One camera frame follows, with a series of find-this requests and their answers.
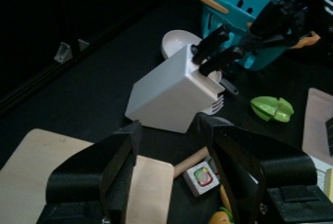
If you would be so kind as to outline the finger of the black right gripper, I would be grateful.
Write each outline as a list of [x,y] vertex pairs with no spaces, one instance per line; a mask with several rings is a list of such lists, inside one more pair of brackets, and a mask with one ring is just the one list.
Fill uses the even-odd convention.
[[229,40],[229,28],[221,25],[198,45],[192,45],[193,62],[201,65],[205,59],[218,49],[220,45]]
[[200,73],[204,76],[209,76],[214,71],[222,69],[232,61],[242,58],[245,54],[246,50],[244,47],[229,47],[200,66]]

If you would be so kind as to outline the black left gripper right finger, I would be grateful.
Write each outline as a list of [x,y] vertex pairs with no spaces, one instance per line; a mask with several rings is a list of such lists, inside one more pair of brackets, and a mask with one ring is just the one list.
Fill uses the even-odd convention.
[[304,151],[206,114],[197,116],[197,131],[214,155],[234,224],[333,224],[333,203]]

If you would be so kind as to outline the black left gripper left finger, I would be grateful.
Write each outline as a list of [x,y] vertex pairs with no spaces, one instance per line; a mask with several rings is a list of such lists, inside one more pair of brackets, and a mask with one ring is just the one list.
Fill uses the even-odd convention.
[[125,224],[141,137],[135,121],[54,169],[37,224]]

